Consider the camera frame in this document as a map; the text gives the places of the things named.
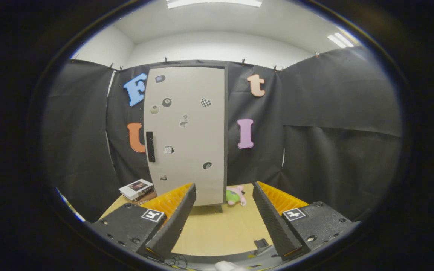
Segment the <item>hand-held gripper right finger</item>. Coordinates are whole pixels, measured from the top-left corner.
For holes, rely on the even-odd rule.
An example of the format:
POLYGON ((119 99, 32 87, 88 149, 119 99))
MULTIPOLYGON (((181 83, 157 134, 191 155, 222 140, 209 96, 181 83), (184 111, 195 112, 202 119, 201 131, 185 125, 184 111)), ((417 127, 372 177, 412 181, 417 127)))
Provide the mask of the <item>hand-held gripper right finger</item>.
POLYGON ((323 248, 359 224, 324 202, 308 204, 260 181, 253 199, 282 260, 323 248))

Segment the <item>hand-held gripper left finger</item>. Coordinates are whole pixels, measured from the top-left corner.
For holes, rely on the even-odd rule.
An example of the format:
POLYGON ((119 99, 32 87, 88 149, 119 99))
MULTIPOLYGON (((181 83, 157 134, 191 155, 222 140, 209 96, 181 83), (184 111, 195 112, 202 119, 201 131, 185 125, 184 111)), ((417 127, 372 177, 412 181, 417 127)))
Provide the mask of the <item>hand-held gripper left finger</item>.
POLYGON ((87 223, 93 232, 131 254, 155 260, 173 256, 196 200, 196 186, 188 183, 141 205, 125 203, 102 219, 87 223))

